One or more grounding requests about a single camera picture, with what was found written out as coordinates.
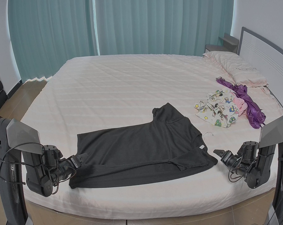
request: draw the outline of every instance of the white cartoon clothing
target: white cartoon clothing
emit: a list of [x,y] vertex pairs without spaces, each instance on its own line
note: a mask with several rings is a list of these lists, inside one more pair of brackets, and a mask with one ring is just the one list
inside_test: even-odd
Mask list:
[[228,128],[238,118],[239,109],[233,102],[235,95],[229,88],[207,94],[207,101],[195,104],[196,115],[212,125]]

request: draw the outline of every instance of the pink clothing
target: pink clothing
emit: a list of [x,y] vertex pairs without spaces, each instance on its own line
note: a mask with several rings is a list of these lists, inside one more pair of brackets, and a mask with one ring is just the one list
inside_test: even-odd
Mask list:
[[241,116],[242,113],[247,109],[248,104],[245,102],[244,99],[236,97],[234,93],[231,93],[231,94],[234,95],[234,99],[232,101],[238,107],[238,109],[239,109],[239,116]]

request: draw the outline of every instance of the black t-shirt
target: black t-shirt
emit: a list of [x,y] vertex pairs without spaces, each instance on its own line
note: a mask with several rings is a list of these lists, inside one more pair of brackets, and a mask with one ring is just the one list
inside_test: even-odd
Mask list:
[[218,160],[202,134],[167,103],[153,121],[78,134],[77,154],[88,158],[70,179],[71,188],[110,188],[162,182],[203,172]]

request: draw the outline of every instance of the pillow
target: pillow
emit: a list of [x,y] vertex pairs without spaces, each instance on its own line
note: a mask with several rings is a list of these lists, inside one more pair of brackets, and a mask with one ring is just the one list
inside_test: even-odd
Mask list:
[[233,52],[211,51],[203,55],[221,65],[237,85],[259,87],[268,84],[260,71]]

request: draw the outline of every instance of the crumpled clothing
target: crumpled clothing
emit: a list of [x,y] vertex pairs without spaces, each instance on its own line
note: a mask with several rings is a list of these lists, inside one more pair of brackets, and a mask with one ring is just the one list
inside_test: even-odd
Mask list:
[[243,112],[247,109],[248,104],[245,102],[244,99],[236,97],[236,96],[234,97],[233,102],[237,105],[239,109],[239,116],[241,116]]
[[217,90],[207,94],[207,101],[195,104],[196,116],[212,125],[228,128],[237,120],[239,109],[233,102],[234,93],[230,89]]
[[238,98],[244,99],[244,101],[248,104],[247,107],[247,117],[250,125],[259,129],[261,124],[266,120],[266,115],[261,111],[259,106],[251,99],[251,97],[247,94],[247,87],[245,85],[233,85],[230,82],[226,81],[222,77],[216,78],[219,84],[222,84],[225,87],[232,89]]

